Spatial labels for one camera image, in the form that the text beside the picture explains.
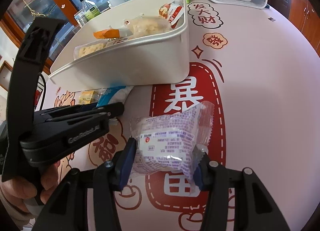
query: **white plastic bin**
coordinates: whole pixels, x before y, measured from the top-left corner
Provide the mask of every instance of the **white plastic bin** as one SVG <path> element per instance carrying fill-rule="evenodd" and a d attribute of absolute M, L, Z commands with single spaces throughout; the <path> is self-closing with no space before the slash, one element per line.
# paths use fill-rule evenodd
<path fill-rule="evenodd" d="M 76 46 L 97 40 L 93 32 L 123 26 L 138 15 L 159 16 L 159 8 L 174 0 L 131 0 L 90 20 L 64 47 L 51 66 L 49 79 L 68 91 L 124 85 L 175 84 L 189 74 L 187 6 L 177 27 L 136 38 L 73 60 Z"/>

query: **tabletop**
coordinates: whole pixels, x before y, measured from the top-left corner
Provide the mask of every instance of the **tabletop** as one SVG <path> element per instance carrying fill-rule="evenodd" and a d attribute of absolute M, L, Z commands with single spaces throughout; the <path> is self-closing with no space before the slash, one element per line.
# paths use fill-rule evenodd
<path fill-rule="evenodd" d="M 208 100 L 215 104 L 211 159 L 231 169 L 251 167 L 290 229 L 301 230 L 320 201 L 318 55 L 272 7 L 191 0 L 188 21 L 189 76 L 179 84 L 134 87 L 110 132 L 60 161 L 60 178 L 72 167 L 93 169 L 123 149 L 130 118 L 182 112 Z M 48 81 L 43 108 L 74 105 L 79 95 Z M 199 230 L 208 193 L 189 194 L 189 187 L 172 172 L 130 179 L 115 192 L 122 230 Z M 94 230 L 92 191 L 88 197 Z M 227 230 L 233 229 L 234 200 L 230 189 Z"/>

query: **storage cabinet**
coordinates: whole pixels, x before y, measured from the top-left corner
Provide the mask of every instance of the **storage cabinet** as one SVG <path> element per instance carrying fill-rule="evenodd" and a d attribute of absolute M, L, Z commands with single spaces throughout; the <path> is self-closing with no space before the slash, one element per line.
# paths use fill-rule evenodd
<path fill-rule="evenodd" d="M 320 18 L 308 0 L 291 0 L 289 20 L 320 56 Z"/>

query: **sleeve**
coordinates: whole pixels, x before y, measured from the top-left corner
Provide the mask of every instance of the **sleeve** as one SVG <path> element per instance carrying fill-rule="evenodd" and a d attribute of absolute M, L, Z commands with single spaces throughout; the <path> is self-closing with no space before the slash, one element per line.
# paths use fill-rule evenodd
<path fill-rule="evenodd" d="M 23 229 L 23 226 L 29 223 L 30 219 L 33 219 L 35 217 L 31 213 L 22 213 L 21 211 L 18 211 L 17 209 L 15 209 L 4 197 L 1 187 L 0 187 L 0 200 L 4 208 L 7 210 L 9 216 L 12 218 L 13 222 L 17 225 L 17 227 L 20 230 Z"/>

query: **screw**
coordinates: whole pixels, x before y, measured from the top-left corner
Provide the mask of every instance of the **screw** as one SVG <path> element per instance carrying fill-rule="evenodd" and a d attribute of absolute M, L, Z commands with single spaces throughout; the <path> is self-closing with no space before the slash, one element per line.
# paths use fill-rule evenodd
<path fill-rule="evenodd" d="M 77 174 L 78 174 L 78 170 L 77 170 L 76 168 L 72 168 L 72 169 L 70 170 L 70 174 L 71 174 L 71 175 L 77 175 Z"/>
<path fill-rule="evenodd" d="M 106 162 L 104 163 L 104 165 L 105 165 L 106 168 L 111 168 L 111 167 L 113 166 L 113 162 L 110 161 L 110 160 L 108 160 L 108 161 L 106 161 Z"/>
<path fill-rule="evenodd" d="M 212 160 L 212 161 L 209 162 L 209 166 L 210 166 L 210 167 L 216 168 L 218 165 L 219 165 L 219 163 L 216 162 L 215 160 Z"/>
<path fill-rule="evenodd" d="M 244 173 L 246 173 L 247 175 L 251 175 L 253 173 L 252 169 L 250 168 L 245 168 L 244 170 Z"/>

